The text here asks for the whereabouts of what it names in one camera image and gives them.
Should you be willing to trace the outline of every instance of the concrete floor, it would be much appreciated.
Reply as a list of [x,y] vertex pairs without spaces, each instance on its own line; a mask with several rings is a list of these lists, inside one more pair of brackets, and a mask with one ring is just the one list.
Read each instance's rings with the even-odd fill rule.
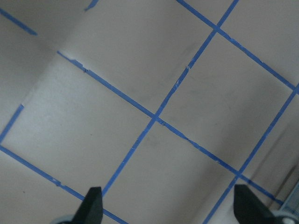
[[92,186],[103,224],[236,224],[225,190],[249,180],[279,208],[299,161],[299,1],[89,4],[0,0],[37,33],[0,15],[0,223],[49,224]]

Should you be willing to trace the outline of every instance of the floor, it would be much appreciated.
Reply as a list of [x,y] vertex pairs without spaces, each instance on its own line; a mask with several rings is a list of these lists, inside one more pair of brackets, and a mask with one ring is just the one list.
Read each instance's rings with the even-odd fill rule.
[[299,163],[299,1],[1,0],[0,222],[92,186],[103,224],[236,224]]

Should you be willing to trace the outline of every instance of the gray floor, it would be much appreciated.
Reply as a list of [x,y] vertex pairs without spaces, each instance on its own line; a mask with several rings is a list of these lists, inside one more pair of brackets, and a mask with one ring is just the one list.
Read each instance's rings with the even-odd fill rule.
[[[217,24],[232,1],[187,3]],[[89,4],[0,0],[38,33],[0,15],[0,130],[24,106],[0,142],[19,156],[0,152],[0,222],[49,224],[102,186],[103,224],[236,224],[233,190],[220,198],[295,94],[299,1],[239,1],[193,67],[213,29],[183,1]],[[274,209],[299,161],[298,97],[236,180]]]

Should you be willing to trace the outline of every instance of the black object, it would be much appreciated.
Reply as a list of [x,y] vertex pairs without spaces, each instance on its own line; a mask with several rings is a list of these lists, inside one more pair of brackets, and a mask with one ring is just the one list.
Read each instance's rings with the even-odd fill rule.
[[240,224],[299,224],[287,213],[275,216],[246,185],[235,185],[234,214]]
[[90,188],[71,221],[58,224],[100,224],[103,218],[101,187]]

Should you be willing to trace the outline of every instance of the blue grid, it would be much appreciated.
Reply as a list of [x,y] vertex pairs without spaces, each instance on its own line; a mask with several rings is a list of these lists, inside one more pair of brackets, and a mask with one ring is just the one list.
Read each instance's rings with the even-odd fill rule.
[[[97,4],[97,2],[98,2],[98,0],[93,0],[90,3],[90,5],[85,10],[87,11],[88,9],[94,7]],[[127,96],[126,94],[124,94],[123,92],[121,92],[120,90],[118,90],[117,88],[115,88],[114,86],[112,86],[110,83],[108,83],[107,81],[105,81],[103,78],[99,77],[93,71],[84,68],[83,65],[80,62],[78,62],[76,60],[71,60],[71,59],[67,58],[66,56],[64,56],[61,52],[59,52],[59,51],[57,52],[60,56],[62,56],[63,58],[65,58],[66,60],[68,60],[69,62],[71,62],[75,66],[77,66],[78,68],[80,68],[84,73],[90,75],[92,78],[94,78],[95,80],[97,80],[98,82],[100,82],[101,84],[103,84],[105,87],[107,87],[108,89],[110,89],[112,92],[114,92],[115,94],[117,94],[118,96],[120,96],[121,98],[123,98],[124,100],[126,100],[127,102],[129,102],[132,106],[136,107],[138,110],[142,111],[143,113],[145,113],[147,116],[149,116],[151,118],[151,120],[148,123],[148,125],[146,126],[146,128],[142,131],[142,133],[138,137],[137,141],[131,147],[131,149],[129,150],[128,154],[126,155],[126,157],[124,158],[124,160],[122,161],[122,163],[119,165],[119,167],[117,168],[117,170],[115,171],[115,173],[113,174],[113,176],[110,178],[110,180],[108,181],[107,185],[103,189],[103,196],[105,196],[105,194],[109,191],[110,187],[113,185],[114,181],[117,179],[117,177],[119,176],[119,174],[121,173],[121,171],[124,169],[124,167],[126,166],[126,164],[128,163],[128,161],[130,160],[131,156],[133,155],[133,153],[135,152],[135,150],[137,149],[137,147],[139,146],[139,144],[141,143],[141,141],[143,140],[143,138],[146,136],[146,134],[152,128],[152,126],[154,125],[154,123],[158,122],[161,125],[167,127],[172,133],[174,133],[177,136],[181,137],[182,139],[185,139],[186,141],[190,142],[200,152],[202,152],[203,154],[205,154],[206,156],[208,156],[212,160],[216,161],[217,163],[219,163],[220,165],[222,165],[225,169],[229,170],[230,172],[232,172],[235,175],[234,179],[231,181],[231,183],[225,189],[225,191],[223,192],[223,194],[221,195],[221,197],[219,198],[219,200],[216,202],[216,204],[214,205],[214,207],[212,208],[212,210],[210,211],[210,213],[207,215],[206,219],[203,222],[204,224],[207,224],[209,222],[209,220],[211,219],[211,217],[217,211],[218,207],[221,205],[221,203],[226,198],[226,196],[228,195],[228,193],[233,188],[233,186],[235,185],[235,183],[237,182],[237,180],[239,178],[242,179],[242,180],[244,180],[246,183],[248,183],[249,185],[251,185],[255,189],[257,189],[260,192],[262,192],[264,195],[268,196],[273,201],[275,201],[278,204],[282,205],[283,202],[281,200],[275,198],[275,196],[272,195],[270,192],[268,192],[266,189],[263,189],[261,186],[259,186],[258,184],[254,183],[249,178],[245,177],[243,175],[243,172],[246,169],[246,167],[249,165],[249,163],[251,162],[251,160],[253,159],[253,157],[255,156],[255,154],[258,152],[260,146],[264,143],[264,141],[266,140],[267,136],[273,130],[274,126],[276,125],[276,123],[278,122],[278,120],[280,119],[280,117],[283,115],[283,113],[285,112],[285,110],[287,109],[288,105],[290,104],[290,102],[295,97],[295,95],[299,94],[299,84],[296,87],[294,85],[292,85],[284,77],[282,77],[280,74],[278,74],[276,71],[274,71],[270,66],[268,66],[265,63],[263,63],[257,56],[255,56],[254,54],[252,54],[248,49],[244,48],[240,43],[238,43],[236,40],[234,40],[233,38],[231,38],[227,33],[225,33],[220,28],[221,25],[224,23],[224,21],[228,18],[229,14],[232,12],[232,10],[236,6],[236,4],[238,3],[238,0],[234,0],[232,2],[232,4],[227,9],[227,11],[225,12],[225,14],[222,16],[222,18],[217,23],[217,25],[213,24],[209,19],[207,19],[205,16],[203,16],[197,10],[195,10],[192,6],[190,6],[184,0],[177,0],[177,2],[179,4],[181,4],[183,7],[185,7],[187,10],[189,10],[192,14],[194,14],[195,16],[197,16],[205,24],[207,24],[208,26],[210,26],[213,29],[213,31],[210,33],[210,35],[204,41],[204,43],[202,44],[202,46],[200,47],[200,49],[197,51],[197,53],[195,54],[195,56],[193,57],[193,59],[189,62],[188,66],[184,69],[183,73],[181,74],[181,76],[179,77],[179,79],[176,81],[176,83],[174,84],[174,86],[172,87],[172,89],[170,90],[170,92],[167,94],[167,96],[165,97],[164,101],[161,103],[161,105],[158,108],[158,110],[156,111],[156,113],[150,112],[149,110],[147,110],[146,108],[144,108],[141,104],[137,103],[132,98],[130,98],[129,96]],[[0,8],[0,14],[2,14],[6,18],[8,18],[12,22],[14,22],[16,25],[18,25],[19,27],[21,27],[22,29],[24,29],[29,34],[37,35],[37,33],[35,31],[33,31],[32,29],[28,28],[24,23],[20,22],[19,20],[17,20],[16,18],[14,18],[12,15],[8,14],[6,11],[4,11],[1,8]],[[215,36],[216,33],[219,33],[220,35],[222,35],[225,39],[227,39],[229,42],[231,42],[233,45],[235,45],[237,48],[239,48],[241,51],[243,51],[252,60],[254,60],[256,63],[258,63],[264,69],[266,69],[269,73],[271,73],[274,77],[276,77],[279,81],[281,81],[282,83],[284,83],[286,86],[288,86],[292,90],[291,95],[286,100],[286,102],[283,104],[282,108],[279,110],[279,112],[277,113],[276,117],[270,123],[269,127],[266,129],[266,131],[262,135],[261,139],[258,141],[258,143],[256,144],[256,146],[254,147],[254,149],[252,150],[252,152],[250,153],[250,155],[248,156],[248,158],[246,159],[246,161],[244,162],[244,164],[242,165],[242,167],[239,170],[234,169],[232,166],[228,165],[226,162],[224,162],[223,160],[221,160],[220,158],[218,158],[216,155],[212,154],[211,152],[209,152],[208,150],[206,150],[205,148],[203,148],[202,146],[200,146],[198,143],[196,143],[196,142],[192,141],[191,139],[187,138],[183,133],[181,133],[175,127],[171,126],[170,124],[168,124],[167,122],[165,122],[161,118],[159,118],[160,114],[162,113],[163,109],[166,107],[166,105],[167,105],[169,99],[171,98],[171,96],[173,95],[173,93],[178,89],[178,87],[180,86],[180,84],[183,82],[184,78],[188,74],[189,70],[196,63],[196,61],[198,60],[198,58],[200,57],[200,55],[204,52],[204,50],[209,45],[210,41],[212,40],[212,38]],[[16,110],[16,112],[14,113],[14,115],[12,116],[12,118],[10,119],[9,123],[7,124],[7,126],[4,128],[4,130],[0,134],[0,151],[6,153],[7,155],[9,155],[12,158],[16,159],[18,162],[22,163],[23,165],[25,165],[29,169],[31,169],[34,172],[38,173],[39,175],[43,176],[44,178],[46,178],[47,180],[51,181],[52,183],[54,183],[55,185],[59,186],[60,188],[64,189],[65,191],[69,192],[70,194],[74,195],[78,199],[83,200],[84,197],[81,194],[79,194],[78,192],[74,191],[72,188],[69,188],[69,187],[63,185],[57,179],[53,178],[49,174],[45,173],[44,171],[42,171],[41,169],[37,168],[36,166],[30,164],[29,162],[27,162],[23,158],[19,157],[18,155],[14,154],[12,151],[10,151],[9,149],[7,149],[7,148],[5,148],[5,147],[3,147],[1,145],[1,142],[4,140],[5,136],[7,135],[7,133],[10,130],[10,128],[13,126],[14,122],[16,121],[16,119],[18,118],[18,116],[20,115],[20,113],[22,112],[23,109],[24,109],[23,105],[20,105],[18,107],[18,109]],[[127,222],[125,222],[124,220],[122,220],[121,218],[117,217],[116,215],[114,215],[113,213],[111,213],[111,212],[109,212],[107,210],[104,210],[104,214],[107,215],[108,217],[112,218],[113,220],[115,220],[116,222],[118,222],[120,224],[127,224]]]

